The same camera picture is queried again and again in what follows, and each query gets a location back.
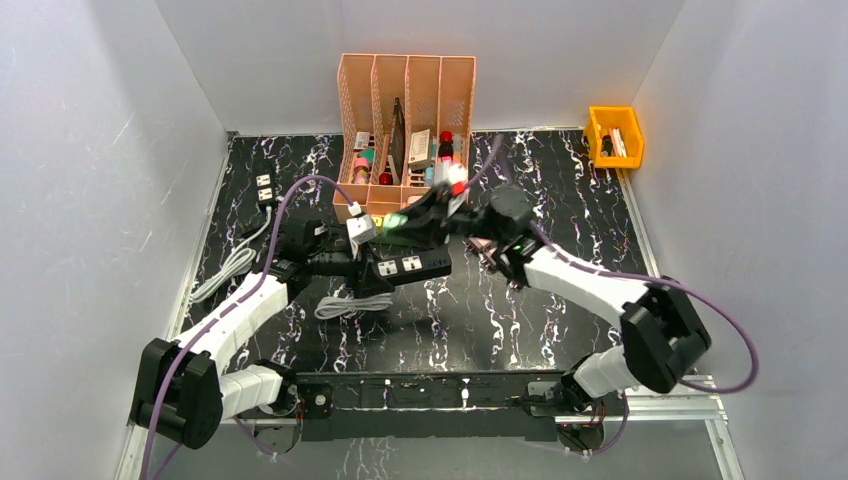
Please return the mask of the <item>black power strip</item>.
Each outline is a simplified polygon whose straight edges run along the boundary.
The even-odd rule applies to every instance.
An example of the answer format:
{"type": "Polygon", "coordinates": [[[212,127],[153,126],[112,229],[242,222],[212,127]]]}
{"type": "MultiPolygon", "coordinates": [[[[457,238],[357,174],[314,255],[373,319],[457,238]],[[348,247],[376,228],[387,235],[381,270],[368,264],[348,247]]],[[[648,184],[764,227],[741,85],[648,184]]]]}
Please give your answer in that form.
{"type": "Polygon", "coordinates": [[[263,172],[255,176],[257,207],[274,208],[277,201],[277,185],[273,171],[263,172]]]}
{"type": "Polygon", "coordinates": [[[392,286],[447,277],[453,270],[451,255],[446,246],[379,259],[376,268],[379,277],[392,286]]]}

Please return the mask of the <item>green white charger plug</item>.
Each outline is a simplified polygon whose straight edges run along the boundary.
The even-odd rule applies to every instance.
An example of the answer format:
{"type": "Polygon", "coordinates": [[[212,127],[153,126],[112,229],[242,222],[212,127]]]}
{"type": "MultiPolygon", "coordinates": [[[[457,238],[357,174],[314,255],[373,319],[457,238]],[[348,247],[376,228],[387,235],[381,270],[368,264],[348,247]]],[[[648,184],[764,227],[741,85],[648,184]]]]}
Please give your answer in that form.
{"type": "Polygon", "coordinates": [[[394,233],[398,228],[408,222],[408,217],[399,212],[387,213],[382,220],[382,229],[385,235],[394,233]]]}

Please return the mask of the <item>pink white charger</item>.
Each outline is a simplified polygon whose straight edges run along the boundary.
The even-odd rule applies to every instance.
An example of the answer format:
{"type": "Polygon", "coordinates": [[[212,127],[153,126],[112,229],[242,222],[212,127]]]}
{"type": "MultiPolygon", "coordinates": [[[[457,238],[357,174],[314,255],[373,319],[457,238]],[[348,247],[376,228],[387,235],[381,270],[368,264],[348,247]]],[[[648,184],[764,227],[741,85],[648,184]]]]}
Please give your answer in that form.
{"type": "Polygon", "coordinates": [[[465,241],[466,249],[475,254],[485,254],[490,250],[491,241],[479,238],[469,238],[465,241]]]}

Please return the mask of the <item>yellow charger plug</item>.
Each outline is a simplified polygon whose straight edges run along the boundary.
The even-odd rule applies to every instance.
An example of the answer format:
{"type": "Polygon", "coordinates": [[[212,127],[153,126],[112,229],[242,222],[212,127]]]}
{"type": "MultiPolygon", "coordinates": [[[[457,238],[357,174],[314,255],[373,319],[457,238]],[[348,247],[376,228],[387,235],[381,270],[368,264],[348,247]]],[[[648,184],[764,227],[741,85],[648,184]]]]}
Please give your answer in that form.
{"type": "Polygon", "coordinates": [[[371,218],[377,231],[381,232],[383,230],[383,216],[372,215],[371,218]]]}

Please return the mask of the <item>black power strip front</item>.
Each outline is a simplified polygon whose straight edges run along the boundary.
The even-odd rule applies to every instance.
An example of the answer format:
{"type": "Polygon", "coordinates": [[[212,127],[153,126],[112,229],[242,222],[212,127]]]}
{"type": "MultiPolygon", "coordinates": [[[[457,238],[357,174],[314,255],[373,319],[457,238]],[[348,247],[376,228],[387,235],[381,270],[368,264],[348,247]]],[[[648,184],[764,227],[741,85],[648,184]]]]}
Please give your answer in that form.
{"type": "Polygon", "coordinates": [[[257,207],[274,208],[277,201],[277,185],[273,171],[263,172],[255,176],[257,207]]]}

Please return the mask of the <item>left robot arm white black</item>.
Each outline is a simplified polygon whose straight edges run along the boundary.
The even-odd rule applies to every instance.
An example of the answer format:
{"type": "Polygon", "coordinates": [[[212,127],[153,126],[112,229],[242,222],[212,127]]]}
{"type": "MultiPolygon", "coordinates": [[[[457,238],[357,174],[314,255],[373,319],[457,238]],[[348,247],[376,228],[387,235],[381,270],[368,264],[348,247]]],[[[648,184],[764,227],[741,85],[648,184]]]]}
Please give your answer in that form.
{"type": "Polygon", "coordinates": [[[287,307],[315,276],[364,269],[373,219],[347,220],[336,241],[316,223],[272,250],[267,272],[244,277],[238,289],[201,322],[172,341],[154,339],[142,351],[130,420],[190,449],[204,446],[221,421],[258,408],[290,417],[302,407],[295,372],[258,360],[228,373],[226,364],[259,328],[287,307]]]}

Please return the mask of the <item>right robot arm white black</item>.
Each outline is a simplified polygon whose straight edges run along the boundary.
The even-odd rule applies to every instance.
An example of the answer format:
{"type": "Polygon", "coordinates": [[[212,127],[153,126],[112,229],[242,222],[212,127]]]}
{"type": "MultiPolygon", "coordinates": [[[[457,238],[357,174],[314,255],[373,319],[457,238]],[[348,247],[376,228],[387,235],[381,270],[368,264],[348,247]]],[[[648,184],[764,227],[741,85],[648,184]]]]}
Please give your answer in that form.
{"type": "Polygon", "coordinates": [[[535,222],[524,192],[499,186],[483,206],[465,201],[461,184],[440,184],[408,207],[385,216],[388,234],[435,248],[450,236],[488,241],[491,266],[518,288],[555,294],[606,320],[620,343],[585,356],[546,391],[529,388],[523,404],[590,413],[615,391],[644,386],[670,392],[712,344],[688,296],[668,278],[595,267],[553,244],[535,222]]]}

